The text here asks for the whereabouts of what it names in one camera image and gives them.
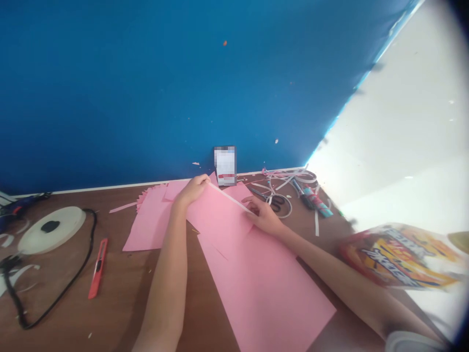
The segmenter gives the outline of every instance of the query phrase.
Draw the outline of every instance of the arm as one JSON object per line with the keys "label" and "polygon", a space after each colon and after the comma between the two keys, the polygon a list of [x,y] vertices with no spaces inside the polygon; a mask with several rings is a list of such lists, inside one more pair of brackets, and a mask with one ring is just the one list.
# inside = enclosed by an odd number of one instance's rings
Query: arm
{"label": "arm", "polygon": [[248,197],[247,213],[254,224],[283,242],[301,257],[334,293],[381,338],[394,331],[404,330],[440,341],[437,335],[414,313],[396,300],[386,289],[316,247],[286,227],[271,207],[256,197]]}
{"label": "arm", "polygon": [[133,352],[175,351],[182,333],[187,285],[186,211],[210,179],[193,178],[171,208],[163,248],[151,283],[145,317]]}

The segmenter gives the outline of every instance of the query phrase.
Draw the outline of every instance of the cut paper pile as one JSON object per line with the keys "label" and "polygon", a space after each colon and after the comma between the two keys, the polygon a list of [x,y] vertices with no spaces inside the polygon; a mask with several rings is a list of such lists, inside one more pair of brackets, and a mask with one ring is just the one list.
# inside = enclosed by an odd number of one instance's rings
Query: cut paper pile
{"label": "cut paper pile", "polygon": [[[147,189],[124,251],[161,248],[171,205],[188,180]],[[335,308],[272,236],[253,227],[239,182],[223,191],[212,183],[191,204],[187,219],[197,236],[239,348],[243,352],[304,352]]]}

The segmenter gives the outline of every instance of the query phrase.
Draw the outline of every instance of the power cord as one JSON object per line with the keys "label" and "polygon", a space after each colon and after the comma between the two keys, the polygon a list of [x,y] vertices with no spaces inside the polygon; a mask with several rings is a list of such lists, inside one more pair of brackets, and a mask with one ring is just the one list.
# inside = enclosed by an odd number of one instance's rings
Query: power cord
{"label": "power cord", "polygon": [[78,272],[75,274],[75,276],[70,280],[67,286],[65,286],[64,290],[60,293],[60,295],[57,297],[57,299],[51,304],[51,306],[34,322],[29,324],[26,321],[26,317],[24,316],[24,308],[23,304],[21,303],[20,298],[16,294],[15,289],[11,285],[10,282],[10,270],[16,267],[17,265],[21,264],[21,258],[19,255],[14,255],[14,256],[8,256],[5,259],[3,259],[0,262],[0,270],[3,274],[3,279],[5,280],[5,285],[8,293],[10,294],[10,297],[13,299],[13,303],[15,304],[16,310],[18,311],[18,322],[20,326],[24,330],[29,330],[35,327],[39,322],[41,322],[42,319],[45,318],[45,316],[55,307],[55,305],[60,301],[60,299],[65,295],[65,293],[68,291],[68,289],[73,285],[75,280],[78,278],[78,276],[81,274],[83,269],[85,268],[86,264],[88,263],[89,257],[91,256],[91,252],[93,251],[93,244],[94,244],[94,230],[96,228],[96,224],[98,223],[98,217],[94,210],[91,209],[82,209],[84,212],[90,213],[93,215],[93,227],[91,228],[91,233],[89,236],[89,249],[88,253],[86,254],[85,261],[83,262],[82,266],[78,270]]}

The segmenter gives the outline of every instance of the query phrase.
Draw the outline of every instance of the blue wall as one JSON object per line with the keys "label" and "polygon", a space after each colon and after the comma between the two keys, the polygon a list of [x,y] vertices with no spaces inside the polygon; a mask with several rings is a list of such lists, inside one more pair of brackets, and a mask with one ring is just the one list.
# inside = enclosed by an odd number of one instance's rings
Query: blue wall
{"label": "blue wall", "polygon": [[304,165],[408,4],[3,1],[0,189]]}

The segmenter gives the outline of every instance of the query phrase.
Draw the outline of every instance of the glue stick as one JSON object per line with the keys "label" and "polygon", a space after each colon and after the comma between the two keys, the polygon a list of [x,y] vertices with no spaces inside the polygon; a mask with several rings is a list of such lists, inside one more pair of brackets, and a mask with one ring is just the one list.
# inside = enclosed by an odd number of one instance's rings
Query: glue stick
{"label": "glue stick", "polygon": [[329,210],[327,205],[325,205],[322,200],[319,198],[319,196],[316,196],[313,192],[313,190],[309,187],[306,187],[304,190],[304,193],[308,197],[308,199],[311,201],[311,203],[314,204],[314,206],[319,210],[319,212],[325,217],[328,218],[329,216],[332,216],[333,213]]}

